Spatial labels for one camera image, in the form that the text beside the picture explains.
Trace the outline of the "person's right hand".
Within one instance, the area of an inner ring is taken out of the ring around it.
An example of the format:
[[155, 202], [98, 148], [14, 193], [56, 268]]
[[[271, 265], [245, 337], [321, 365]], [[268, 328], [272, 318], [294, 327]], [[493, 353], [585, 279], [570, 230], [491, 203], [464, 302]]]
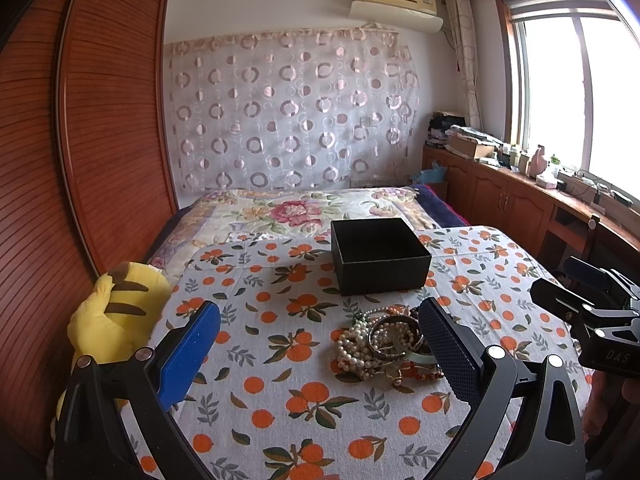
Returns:
[[619, 382], [614, 376], [595, 370], [591, 378], [591, 391], [582, 414], [582, 431], [586, 439], [600, 434], [608, 412], [620, 394], [630, 404], [639, 404], [638, 379], [627, 378]]

